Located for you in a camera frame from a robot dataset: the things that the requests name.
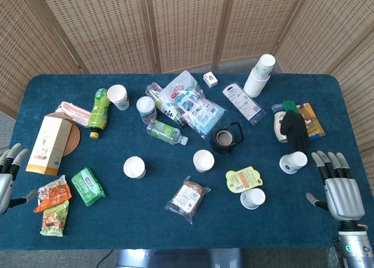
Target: beige box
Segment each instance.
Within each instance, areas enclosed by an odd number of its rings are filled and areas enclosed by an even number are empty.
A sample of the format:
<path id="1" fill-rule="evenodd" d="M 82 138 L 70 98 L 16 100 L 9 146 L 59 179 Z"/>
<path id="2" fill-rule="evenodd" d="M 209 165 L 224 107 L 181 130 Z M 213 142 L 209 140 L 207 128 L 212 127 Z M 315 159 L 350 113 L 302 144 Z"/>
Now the beige box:
<path id="1" fill-rule="evenodd" d="M 68 118 L 64 113 L 44 117 L 26 171 L 57 175 L 71 129 Z"/>

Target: woven placemat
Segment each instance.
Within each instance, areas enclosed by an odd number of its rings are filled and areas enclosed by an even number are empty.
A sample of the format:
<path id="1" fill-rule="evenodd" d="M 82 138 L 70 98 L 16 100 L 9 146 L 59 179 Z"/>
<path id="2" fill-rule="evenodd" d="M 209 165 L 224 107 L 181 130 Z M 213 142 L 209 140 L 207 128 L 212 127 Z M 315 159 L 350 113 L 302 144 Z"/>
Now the woven placemat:
<path id="1" fill-rule="evenodd" d="M 79 130 L 76 124 L 72 123 L 70 134 L 68 137 L 68 141 L 66 143 L 63 156 L 72 153 L 74 149 L 77 148 L 80 140 L 81 140 L 81 131 Z"/>

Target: green tea bottle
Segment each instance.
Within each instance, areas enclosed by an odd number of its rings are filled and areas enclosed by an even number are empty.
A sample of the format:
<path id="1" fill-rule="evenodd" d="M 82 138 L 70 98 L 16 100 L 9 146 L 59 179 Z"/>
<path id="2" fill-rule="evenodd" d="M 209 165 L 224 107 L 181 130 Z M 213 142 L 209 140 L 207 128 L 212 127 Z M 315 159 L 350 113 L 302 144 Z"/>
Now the green tea bottle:
<path id="1" fill-rule="evenodd" d="M 99 138 L 99 132 L 106 127 L 110 105 L 110 100 L 106 96 L 107 91 L 107 89 L 101 88 L 95 94 L 94 107 L 88 120 L 88 127 L 91 129 L 89 136 L 94 139 Z"/>

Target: blue tablecloth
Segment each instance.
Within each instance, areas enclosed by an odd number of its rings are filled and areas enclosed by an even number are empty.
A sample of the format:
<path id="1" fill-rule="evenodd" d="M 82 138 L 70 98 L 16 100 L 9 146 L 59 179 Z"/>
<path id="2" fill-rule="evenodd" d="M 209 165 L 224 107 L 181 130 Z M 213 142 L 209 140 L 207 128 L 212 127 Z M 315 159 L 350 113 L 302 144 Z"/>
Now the blue tablecloth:
<path id="1" fill-rule="evenodd" d="M 278 165 L 287 144 L 273 133 L 271 105 L 285 99 L 310 102 L 326 136 L 312 141 L 311 151 L 342 152 L 361 190 L 366 215 L 362 223 L 374 225 L 373 197 L 340 87 L 329 75 L 274 74 L 256 102 L 267 112 L 256 126 L 224 97 L 222 90 L 231 82 L 244 86 L 246 75 L 217 75 L 219 83 L 209 89 L 202 74 L 194 74 L 208 99 L 223 106 L 227 113 L 220 126 L 239 121 L 245 140 L 230 156 L 214 153 L 212 170 L 198 173 L 192 163 L 199 149 L 211 149 L 209 138 L 203 140 L 191 128 L 182 129 L 189 137 L 187 146 L 172 146 L 146 133 L 136 110 L 136 100 L 144 95 L 146 85 L 165 86 L 177 74 L 116 75 L 39 75 L 26 89 L 12 144 L 21 142 L 32 149 L 43 116 L 53 112 L 61 101 L 91 110 L 98 88 L 123 84 L 130 107 L 120 111 L 111 105 L 108 126 L 98 140 L 89 130 L 80 128 L 78 148 L 63 158 L 59 175 L 65 174 L 72 192 L 64 237 L 39 234 L 42 214 L 33 213 L 36 200 L 11 208 L 0 217 L 0 249 L 196 249 L 249 247 L 327 247 L 337 236 L 338 221 L 328 212 L 313 207 L 305 198 L 310 192 L 324 200 L 324 189 L 315 163 L 308 154 L 308 164 L 294 175 L 283 173 Z M 175 126 L 166 116 L 159 120 Z M 140 180 L 125 177 L 123 163 L 140 156 L 146 163 L 146 176 Z M 13 197 L 28 193 L 56 180 L 54 176 L 25 172 L 25 160 L 15 183 Z M 71 183 L 71 178 L 85 166 L 90 167 L 106 196 L 86 207 Z M 262 176 L 266 202 L 257 210 L 246 210 L 240 195 L 226 186 L 225 173 L 253 166 Z M 191 175 L 191 180 L 208 186 L 193 225 L 184 217 L 165 211 L 165 204 Z"/>

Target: yellow package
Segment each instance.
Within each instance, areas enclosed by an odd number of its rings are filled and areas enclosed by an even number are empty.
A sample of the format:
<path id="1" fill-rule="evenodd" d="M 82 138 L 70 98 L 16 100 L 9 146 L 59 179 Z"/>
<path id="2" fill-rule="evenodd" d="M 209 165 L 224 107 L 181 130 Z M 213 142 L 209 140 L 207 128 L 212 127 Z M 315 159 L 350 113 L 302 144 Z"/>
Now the yellow package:
<path id="1" fill-rule="evenodd" d="M 227 187 L 233 193 L 241 193 L 262 185 L 259 172 L 249 166 L 243 170 L 230 170 L 226 173 Z"/>

